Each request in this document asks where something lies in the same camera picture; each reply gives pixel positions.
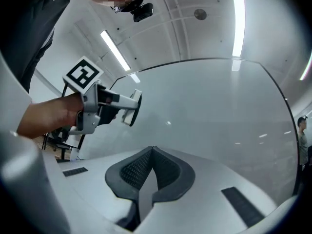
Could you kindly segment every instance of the black rubber pad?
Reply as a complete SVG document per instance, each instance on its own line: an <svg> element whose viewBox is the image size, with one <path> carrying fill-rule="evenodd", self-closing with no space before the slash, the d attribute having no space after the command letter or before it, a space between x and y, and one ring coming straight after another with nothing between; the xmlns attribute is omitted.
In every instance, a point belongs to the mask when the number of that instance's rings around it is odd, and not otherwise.
<svg viewBox="0 0 312 234"><path fill-rule="evenodd" d="M264 219L261 212L236 187L221 191L248 228Z"/></svg>
<svg viewBox="0 0 312 234"><path fill-rule="evenodd" d="M153 204L178 200L195 180L195 172L187 162L150 146L108 168L105 181L117 197L130 199L137 205L139 191L152 169L158 185L152 196Z"/></svg>
<svg viewBox="0 0 312 234"><path fill-rule="evenodd" d="M65 175L65 177L68 177L68 176L72 176L72 175L76 175L76 174L81 174L81 173L84 173L86 171L88 171L86 168L79 167L79 168L64 171L63 174Z"/></svg>

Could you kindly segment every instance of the glass surface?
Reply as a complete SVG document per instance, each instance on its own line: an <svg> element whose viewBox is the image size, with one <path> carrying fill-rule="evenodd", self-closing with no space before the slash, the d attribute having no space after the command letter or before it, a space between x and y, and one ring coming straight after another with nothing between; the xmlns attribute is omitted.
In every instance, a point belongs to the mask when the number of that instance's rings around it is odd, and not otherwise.
<svg viewBox="0 0 312 234"><path fill-rule="evenodd" d="M277 205L292 196L297 169L293 121L260 64L191 60L138 72L136 77L123 77L112 87L125 96L142 91L133 126L120 122L120 112L111 124L86 136L80 158L156 145L224 164Z"/></svg>

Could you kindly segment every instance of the black strip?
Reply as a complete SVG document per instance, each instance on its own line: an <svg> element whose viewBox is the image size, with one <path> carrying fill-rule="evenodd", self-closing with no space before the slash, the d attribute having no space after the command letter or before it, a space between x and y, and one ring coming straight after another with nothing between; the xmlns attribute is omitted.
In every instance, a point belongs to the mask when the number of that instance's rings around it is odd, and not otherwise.
<svg viewBox="0 0 312 234"><path fill-rule="evenodd" d="M85 167L79 167L71 170L64 171L63 174L65 177L76 175L76 174L81 174L88 171Z"/></svg>
<svg viewBox="0 0 312 234"><path fill-rule="evenodd" d="M230 187L221 192L248 228L264 219L264 215L236 187Z"/></svg>
<svg viewBox="0 0 312 234"><path fill-rule="evenodd" d="M79 141L79 144L78 144L78 147L77 147L79 150L80 150L80 148L81 148L81 146L82 146L84 137L85 137L85 135L81 136L81 138L80 138L80 141Z"/></svg>
<svg viewBox="0 0 312 234"><path fill-rule="evenodd" d="M64 96L65 96L65 93L66 93L67 87L68 87L68 83L67 83L67 82L65 82L64 89L63 89L63 93L62 93L62 97L64 97Z"/></svg>

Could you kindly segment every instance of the black mesh pad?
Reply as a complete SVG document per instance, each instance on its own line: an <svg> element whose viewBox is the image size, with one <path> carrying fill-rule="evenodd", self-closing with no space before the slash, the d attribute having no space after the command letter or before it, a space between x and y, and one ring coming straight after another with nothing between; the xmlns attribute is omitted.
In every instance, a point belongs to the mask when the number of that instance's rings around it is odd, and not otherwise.
<svg viewBox="0 0 312 234"><path fill-rule="evenodd" d="M195 180L195 172L188 163L155 146L112 165L105 174L105 181L117 197L137 204L139 190L152 168L158 185L153 203L179 199Z"/></svg>
<svg viewBox="0 0 312 234"><path fill-rule="evenodd" d="M142 156L121 169L120 177L123 181L138 190L142 188L152 169L151 152L151 150L145 152Z"/></svg>

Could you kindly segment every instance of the curved edge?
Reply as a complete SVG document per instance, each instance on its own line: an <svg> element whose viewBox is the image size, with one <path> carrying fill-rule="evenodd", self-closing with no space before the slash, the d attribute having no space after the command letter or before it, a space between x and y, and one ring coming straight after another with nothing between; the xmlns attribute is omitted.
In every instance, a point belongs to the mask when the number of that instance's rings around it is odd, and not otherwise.
<svg viewBox="0 0 312 234"><path fill-rule="evenodd" d="M298 133L297 133L297 127L296 127L296 123L294 121L294 118L293 118L293 114L292 114L292 111L291 111L291 108L289 106L289 104L287 103L287 100L286 100L286 97L284 96L282 90L280 89L280 87L278 86L277 82L274 80L274 78L271 76L270 72L264 67L262 66L261 63L258 63L263 69L264 71L268 74L268 76L272 79L272 81L274 82L274 84L276 85L276 87L278 88L279 92L281 93L283 99L284 99L284 102L288 108L288 111L289 111L289 114L291 116L291 119L292 119L292 124L293 124L293 129L294 129L294 132L295 132L295 135L296 135L296 142L297 142L297 175L296 175L296 181L295 181L295 184L294 184L294 189L293 189L293 192L292 192L292 196L295 196L298 194L298 191L299 191L299 184L300 184L300 167L299 167L299 139L298 139Z"/></svg>
<svg viewBox="0 0 312 234"><path fill-rule="evenodd" d="M122 78L125 78L125 77L127 77L127 76L130 76L130 75L133 75L133 74L142 72L142 71L146 71L146 70L149 70L149 69L153 69L153 68L158 68L158 67L167 66L167 65L171 65L171 64L176 64L176 63L180 63L180 62L194 61L194 60L241 60L241 61L248 61L248 62L252 62L252 63L259 64L259 65L262 67L262 65L261 65L260 62L252 61L252 60L245 60L245 59L240 59L240 58L207 57L207 58L195 58L195 59L187 59L187 60L178 60L178 61L168 62L168 63L160 64L160 65L157 65L157 66L149 67L149 68L146 68L146 69L142 69L142 70L139 70L139 71L130 73L130 74L128 74L128 75L119 77L119 78L117 78L117 79L115 80L115 82L113 83L113 85L111 86L110 89L112 89L112 87L115 85L115 83L116 83L118 80L120 80L120 79L122 79Z"/></svg>
<svg viewBox="0 0 312 234"><path fill-rule="evenodd" d="M153 147L153 151L165 156L167 159L178 165L180 169L178 178L174 182L153 194L153 204L181 198L192 187L195 181L195 171L182 159L166 153L157 146Z"/></svg>

